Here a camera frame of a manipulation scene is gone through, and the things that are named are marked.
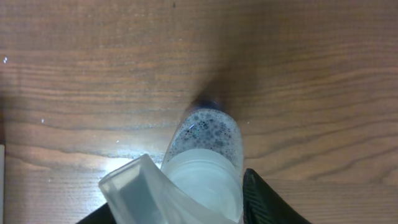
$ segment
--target wooden table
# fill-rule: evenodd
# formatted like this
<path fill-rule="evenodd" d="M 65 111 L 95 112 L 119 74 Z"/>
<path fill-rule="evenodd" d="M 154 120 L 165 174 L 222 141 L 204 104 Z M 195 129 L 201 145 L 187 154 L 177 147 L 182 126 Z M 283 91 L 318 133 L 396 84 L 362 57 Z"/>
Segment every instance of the wooden table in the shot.
<path fill-rule="evenodd" d="M 6 223 L 75 223 L 211 85 L 314 223 L 398 223 L 398 3 L 4 0 Z"/>

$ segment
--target translucent plastic piece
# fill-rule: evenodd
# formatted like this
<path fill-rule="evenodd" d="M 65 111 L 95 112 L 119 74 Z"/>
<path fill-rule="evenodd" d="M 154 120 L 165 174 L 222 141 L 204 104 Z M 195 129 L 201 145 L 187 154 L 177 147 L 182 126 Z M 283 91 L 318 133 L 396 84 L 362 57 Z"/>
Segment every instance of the translucent plastic piece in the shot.
<path fill-rule="evenodd" d="M 118 224 L 236 224 L 185 195 L 148 155 L 108 174 L 99 187 Z"/>
<path fill-rule="evenodd" d="M 239 222 L 243 212 L 242 185 L 232 165 L 207 149 L 191 149 L 171 159 L 162 172 L 199 204 Z"/>

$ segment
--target white plastic lid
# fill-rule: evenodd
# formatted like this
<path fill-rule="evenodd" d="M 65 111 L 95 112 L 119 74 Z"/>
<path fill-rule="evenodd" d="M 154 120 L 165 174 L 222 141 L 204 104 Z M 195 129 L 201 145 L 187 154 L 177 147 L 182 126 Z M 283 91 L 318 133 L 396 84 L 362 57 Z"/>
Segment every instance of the white plastic lid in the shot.
<path fill-rule="evenodd" d="M 243 212 L 239 174 L 222 155 L 208 149 L 191 149 L 173 157 L 162 172 L 196 202 L 239 222 Z"/>

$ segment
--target clear plastic bottle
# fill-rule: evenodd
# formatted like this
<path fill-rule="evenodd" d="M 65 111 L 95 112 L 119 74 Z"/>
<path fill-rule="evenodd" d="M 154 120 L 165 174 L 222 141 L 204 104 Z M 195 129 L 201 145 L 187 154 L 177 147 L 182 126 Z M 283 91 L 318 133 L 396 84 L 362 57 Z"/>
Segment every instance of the clear plastic bottle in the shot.
<path fill-rule="evenodd" d="M 243 211 L 239 127 L 217 104 L 202 103 L 191 111 L 176 130 L 161 170 L 189 197 L 237 223 Z"/>

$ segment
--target soapy liquid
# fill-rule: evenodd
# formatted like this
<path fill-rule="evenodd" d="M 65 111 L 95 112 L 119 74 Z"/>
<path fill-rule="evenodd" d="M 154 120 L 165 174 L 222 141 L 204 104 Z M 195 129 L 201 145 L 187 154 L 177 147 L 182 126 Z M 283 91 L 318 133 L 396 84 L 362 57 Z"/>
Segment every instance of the soapy liquid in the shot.
<path fill-rule="evenodd" d="M 215 151 L 234 165 L 239 176 L 243 171 L 241 133 L 235 120 L 213 109 L 192 112 L 176 131 L 163 163 L 190 149 Z"/>

